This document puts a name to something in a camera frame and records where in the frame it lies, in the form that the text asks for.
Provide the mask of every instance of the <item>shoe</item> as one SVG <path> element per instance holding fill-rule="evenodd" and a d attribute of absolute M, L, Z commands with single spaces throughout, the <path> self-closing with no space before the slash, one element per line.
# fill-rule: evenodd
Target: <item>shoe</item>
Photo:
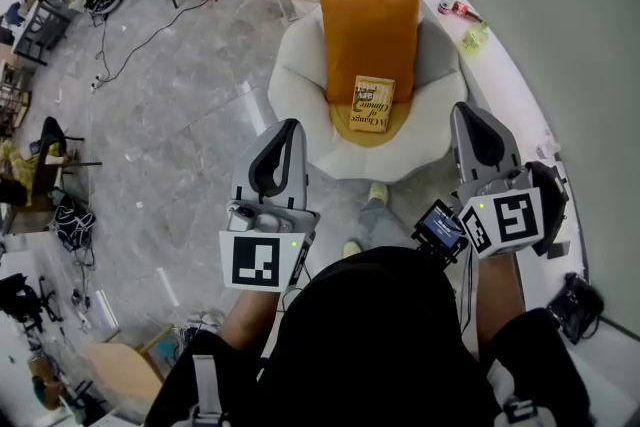
<path fill-rule="evenodd" d="M 389 187 L 380 182 L 373 182 L 369 189 L 369 201 L 377 199 L 385 205 L 389 202 Z"/>
<path fill-rule="evenodd" d="M 342 258 L 349 258 L 360 253 L 362 253 L 362 247 L 355 240 L 348 241 L 342 248 Z"/>

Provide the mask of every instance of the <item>gray tile floor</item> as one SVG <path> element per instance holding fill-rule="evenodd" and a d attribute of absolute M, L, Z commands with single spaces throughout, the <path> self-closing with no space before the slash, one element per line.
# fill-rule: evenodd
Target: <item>gray tile floor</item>
<path fill-rule="evenodd" d="M 182 8 L 199 0 L 178 2 Z M 106 27 L 111 71 L 176 13 L 170 0 L 125 0 Z M 21 146 L 26 152 L 50 115 L 69 135 L 87 138 L 80 146 L 84 160 L 104 162 L 80 176 L 98 219 L 90 292 L 105 291 L 125 339 L 137 343 L 166 322 L 233 305 L 237 293 L 223 285 L 217 231 L 226 224 L 235 158 L 275 121 L 266 93 L 286 21 L 276 0 L 211 1 L 185 12 L 137 52 L 117 80 L 93 91 L 92 80 L 103 73 L 94 59 L 103 29 L 79 15 L 50 66 L 38 70 Z M 308 207 L 323 216 L 307 261 L 314 275 L 340 258 L 342 244 L 356 232 L 369 183 L 335 181 L 313 167 L 309 174 Z M 456 183 L 452 159 L 445 158 L 394 184 L 391 207 L 412 227 Z M 44 261 L 67 312 L 73 350 L 81 354 L 105 334 L 99 319 L 88 334 L 79 331 L 68 298 L 81 285 L 80 273 L 53 235 L 14 237 L 10 247 L 33 248 Z M 73 366 L 69 372 L 87 371 L 72 363 L 59 339 L 57 350 Z"/>

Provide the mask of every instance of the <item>box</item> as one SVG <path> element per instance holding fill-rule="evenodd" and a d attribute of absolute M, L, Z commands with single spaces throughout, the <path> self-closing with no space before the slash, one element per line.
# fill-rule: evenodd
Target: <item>box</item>
<path fill-rule="evenodd" d="M 396 82 L 377 77 L 356 77 L 349 129 L 361 132 L 386 132 Z"/>

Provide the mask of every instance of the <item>strap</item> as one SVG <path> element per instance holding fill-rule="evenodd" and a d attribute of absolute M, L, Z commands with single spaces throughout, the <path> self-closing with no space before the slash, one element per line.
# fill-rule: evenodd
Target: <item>strap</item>
<path fill-rule="evenodd" d="M 218 393 L 218 373 L 211 355 L 193 355 L 198 386 L 199 414 L 196 423 L 217 425 L 222 415 L 220 394 Z"/>

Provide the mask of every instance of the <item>orange pillow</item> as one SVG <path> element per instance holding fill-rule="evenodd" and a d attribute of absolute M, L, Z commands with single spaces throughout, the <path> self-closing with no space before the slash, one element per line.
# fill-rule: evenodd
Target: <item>orange pillow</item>
<path fill-rule="evenodd" d="M 410 101 L 420 0 L 320 0 L 320 4 L 327 43 L 327 101 L 351 104 L 356 75 L 393 79 L 393 101 Z"/>

